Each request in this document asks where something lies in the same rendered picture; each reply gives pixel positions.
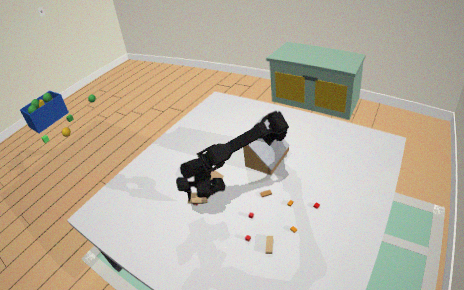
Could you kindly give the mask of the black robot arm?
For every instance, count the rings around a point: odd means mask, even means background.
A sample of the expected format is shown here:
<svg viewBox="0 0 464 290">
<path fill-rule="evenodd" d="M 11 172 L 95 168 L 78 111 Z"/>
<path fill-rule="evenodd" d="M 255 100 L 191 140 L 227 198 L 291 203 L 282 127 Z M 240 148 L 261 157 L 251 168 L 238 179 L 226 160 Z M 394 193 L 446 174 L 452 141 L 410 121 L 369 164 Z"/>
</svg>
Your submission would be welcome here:
<svg viewBox="0 0 464 290">
<path fill-rule="evenodd" d="M 265 121 L 269 121 L 269 129 L 265 125 Z M 281 112 L 272 111 L 262 118 L 261 122 L 256 124 L 254 128 L 234 138 L 225 144 L 214 144 L 197 153 L 198 158 L 183 163 L 180 166 L 182 176 L 190 179 L 198 174 L 208 174 L 221 168 L 225 161 L 230 159 L 232 153 L 254 142 L 259 138 L 270 146 L 274 140 L 281 141 L 286 137 L 287 124 Z M 205 154 L 203 152 L 207 151 Z M 215 166 L 216 165 L 216 166 Z M 212 168 L 212 166 L 215 166 Z M 210 184 L 210 178 L 201 180 L 197 178 L 195 181 L 198 197 L 206 197 L 213 195 L 216 191 L 216 185 Z"/>
</svg>

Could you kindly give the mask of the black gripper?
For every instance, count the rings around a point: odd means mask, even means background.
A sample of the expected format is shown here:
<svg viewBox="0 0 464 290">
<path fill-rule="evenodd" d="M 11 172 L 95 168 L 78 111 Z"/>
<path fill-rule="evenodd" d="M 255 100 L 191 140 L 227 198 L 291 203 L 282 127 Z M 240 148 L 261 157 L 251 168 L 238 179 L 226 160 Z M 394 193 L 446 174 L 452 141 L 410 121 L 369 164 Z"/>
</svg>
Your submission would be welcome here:
<svg viewBox="0 0 464 290">
<path fill-rule="evenodd" d="M 188 194 L 188 200 L 190 201 L 191 199 L 191 187 L 192 186 L 195 186 L 195 181 L 197 178 L 201 178 L 201 180 L 206 180 L 206 178 L 211 178 L 211 172 L 208 173 L 208 174 L 198 174 L 196 176 L 193 177 L 194 178 L 194 182 L 193 181 L 188 181 L 187 178 L 185 177 L 177 177 L 176 178 L 176 185 L 177 185 L 177 189 L 178 191 L 184 191 L 184 192 L 187 192 Z M 212 180 L 210 180 L 210 184 L 212 185 L 216 185 L 216 191 L 215 192 L 218 192 L 218 191 L 225 191 L 225 184 L 224 184 L 224 181 L 222 178 L 212 178 Z"/>
</svg>

